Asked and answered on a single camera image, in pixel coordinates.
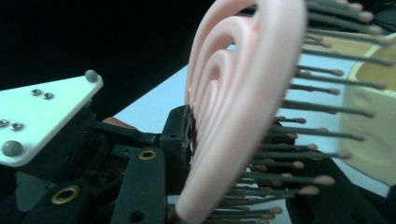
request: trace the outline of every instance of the pink hairbrush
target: pink hairbrush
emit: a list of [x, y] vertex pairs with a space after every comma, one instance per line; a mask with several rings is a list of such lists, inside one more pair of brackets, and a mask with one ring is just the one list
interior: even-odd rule
[[[246, 7], [257, 8], [253, 17], [235, 16]], [[189, 75], [185, 93], [185, 103], [191, 106], [194, 114], [193, 130], [194, 158], [191, 172], [176, 205], [174, 222], [201, 223], [216, 208], [223, 196], [230, 190], [257, 152], [265, 135], [286, 134], [291, 138], [296, 133], [327, 135], [361, 141], [359, 134], [330, 133], [326, 129], [271, 128], [274, 115], [280, 106], [291, 109], [313, 110], [328, 113], [345, 112], [372, 117], [371, 111], [361, 111], [342, 107], [311, 105], [301, 102], [285, 101], [283, 97], [288, 88], [305, 91], [324, 91], [338, 94], [336, 89], [312, 88], [290, 85], [293, 77], [313, 78], [310, 72], [343, 75], [339, 70], [296, 65], [303, 49], [307, 45], [319, 45], [328, 48], [322, 42], [320, 31], [309, 30], [306, 33], [307, 17], [314, 21], [326, 21], [350, 29], [380, 33], [376, 26], [335, 20], [325, 15], [331, 12], [350, 17], [358, 21], [369, 21], [372, 14], [361, 12], [361, 6], [346, 1], [270, 1], [270, 0], [219, 0], [208, 10], [194, 39]], [[388, 45], [389, 42], [378, 37], [367, 37], [361, 41]], [[235, 50], [227, 49], [235, 43]], [[393, 64], [387, 60], [359, 58], [352, 55], [303, 49], [304, 53], [339, 57], [347, 60]], [[333, 82], [331, 78], [321, 81]], [[366, 85], [365, 83], [345, 83]], [[381, 85], [371, 85], [383, 89]], [[304, 123], [303, 119], [277, 118], [277, 121]], [[316, 150], [315, 145], [305, 146], [307, 150]], [[279, 154], [263, 155], [262, 159], [271, 160]], [[300, 154], [301, 158], [312, 154]], [[324, 157], [349, 158], [347, 151], [325, 154]], [[292, 163], [303, 168], [299, 161]], [[244, 173], [247, 178], [254, 174]], [[281, 177], [271, 176], [274, 181], [287, 181], [287, 174]], [[333, 179], [321, 175], [305, 181], [311, 184], [332, 185]], [[289, 194], [317, 194], [318, 189], [307, 186]], [[278, 208], [270, 214], [280, 212]]]

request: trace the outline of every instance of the hairbrush head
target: hairbrush head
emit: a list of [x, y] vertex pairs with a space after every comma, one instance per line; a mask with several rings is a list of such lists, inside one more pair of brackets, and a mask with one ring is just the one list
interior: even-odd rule
[[[246, 7], [255, 9], [251, 18], [235, 16]], [[381, 87], [372, 83], [342, 80], [339, 77], [344, 72], [339, 69], [298, 65], [297, 60], [302, 52], [382, 65], [390, 65], [392, 62], [326, 50], [302, 50], [303, 43], [321, 48], [332, 46], [323, 40], [320, 32], [306, 30], [307, 18], [371, 35], [381, 32], [377, 26], [361, 24], [361, 21], [370, 21], [372, 14], [361, 12], [361, 5], [349, 4], [347, 1], [219, 0], [204, 16], [192, 46], [185, 91], [185, 103], [191, 106], [194, 114], [196, 125], [192, 131], [196, 137], [193, 139], [195, 151], [191, 172], [174, 214], [181, 223], [205, 221], [217, 204], [228, 209], [297, 194], [316, 195], [318, 188], [315, 186], [302, 186], [300, 189], [272, 187], [282, 187], [284, 183], [332, 185], [334, 180], [326, 175], [293, 176], [287, 175], [288, 173], [270, 174], [269, 171], [274, 167], [304, 168], [302, 162], [296, 161], [298, 159], [350, 158], [348, 151], [317, 152], [318, 147], [313, 144], [303, 147], [263, 144], [265, 136], [287, 142], [293, 142], [298, 137], [297, 134], [363, 140], [358, 133], [334, 133], [324, 128], [273, 125], [274, 121], [293, 125], [306, 122], [305, 119], [285, 117], [274, 119], [280, 106], [330, 114], [361, 115], [366, 118], [374, 115], [366, 109], [283, 100], [288, 87], [291, 90], [320, 91], [332, 95], [340, 93], [335, 88], [290, 85], [294, 77], [342, 85]], [[387, 44], [378, 37], [346, 38]], [[235, 48], [228, 49], [232, 43], [235, 43]], [[333, 77], [317, 76], [315, 73]], [[253, 172], [243, 172], [241, 175], [246, 167]], [[248, 187], [239, 187], [235, 182], [248, 184]]]

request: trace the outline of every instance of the screw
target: screw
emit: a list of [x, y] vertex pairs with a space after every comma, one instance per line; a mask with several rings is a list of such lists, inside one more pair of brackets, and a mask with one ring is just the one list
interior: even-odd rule
[[23, 145], [18, 141], [9, 140], [1, 146], [1, 150], [3, 151], [4, 155], [8, 157], [14, 157], [21, 155], [23, 152]]
[[11, 124], [11, 127], [9, 127], [12, 131], [19, 131], [20, 129], [23, 128], [23, 124], [16, 122]]
[[31, 91], [31, 93], [32, 93], [33, 96], [37, 96], [37, 95], [41, 94], [41, 90], [34, 89], [34, 90]]
[[53, 94], [50, 92], [44, 93], [43, 98], [49, 100], [53, 97]]
[[8, 125], [8, 120], [0, 119], [0, 127], [6, 127]]
[[89, 82], [96, 82], [98, 80], [98, 74], [93, 70], [87, 70], [84, 76]]

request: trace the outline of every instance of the brass insert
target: brass insert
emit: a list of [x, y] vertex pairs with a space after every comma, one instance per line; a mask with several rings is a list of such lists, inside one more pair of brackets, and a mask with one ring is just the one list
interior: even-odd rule
[[79, 186], [73, 185], [58, 190], [51, 198], [52, 203], [64, 204], [75, 199], [79, 194]]
[[151, 160], [151, 159], [153, 159], [156, 156], [157, 156], [157, 153], [155, 151], [153, 151], [153, 150], [142, 151], [139, 154], [140, 160], [145, 160], [145, 161], [146, 160]]

